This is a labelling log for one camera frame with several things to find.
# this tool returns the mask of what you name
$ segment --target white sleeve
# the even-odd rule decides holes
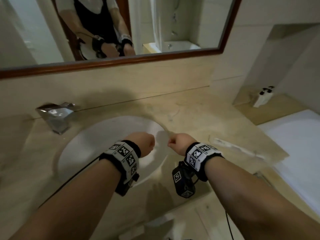
[[[76,10],[74,0],[56,0],[58,12],[64,10]]]
[[[106,4],[108,5],[109,11],[110,11],[111,9],[113,9],[113,8],[118,8],[118,9],[119,9],[116,0],[106,0]]]

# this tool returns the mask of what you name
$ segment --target sink basin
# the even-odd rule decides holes
[[[140,159],[139,180],[145,182],[165,161],[168,154],[168,134],[156,122],[135,116],[121,116],[101,121],[75,136],[62,151],[56,166],[58,178],[66,181],[114,142],[133,132],[147,132],[155,136],[154,150]]]

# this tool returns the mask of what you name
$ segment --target hand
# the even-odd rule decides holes
[[[149,155],[155,146],[155,137],[146,132],[134,132],[124,140],[134,142],[140,148],[141,157]]]
[[[130,44],[125,44],[123,48],[123,52],[125,56],[135,56],[136,52],[134,51],[134,48]]]
[[[101,50],[108,58],[119,57],[119,52],[115,48],[115,44],[107,44],[103,43],[101,46]]]
[[[168,141],[168,147],[173,149],[180,156],[186,156],[188,147],[194,142],[197,142],[197,140],[188,134],[173,134]]]

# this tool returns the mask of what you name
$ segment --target person's left arm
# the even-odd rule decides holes
[[[155,145],[153,135],[136,132],[141,157]],[[100,160],[51,197],[10,240],[89,239],[120,182],[121,173],[109,160]]]
[[[128,27],[120,14],[118,5],[115,0],[107,0],[109,12],[111,14],[111,18],[113,21],[113,25],[116,28],[116,30],[120,33],[121,36],[130,36],[130,32],[128,30]],[[130,44],[125,44],[123,48],[125,56],[135,56],[136,53],[134,51],[134,48]]]

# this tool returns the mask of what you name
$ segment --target black apron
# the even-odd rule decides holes
[[[102,0],[103,6],[99,14],[88,10],[79,0],[74,0],[74,7],[82,26],[93,35],[104,38],[106,43],[121,45],[113,26],[107,0]]]

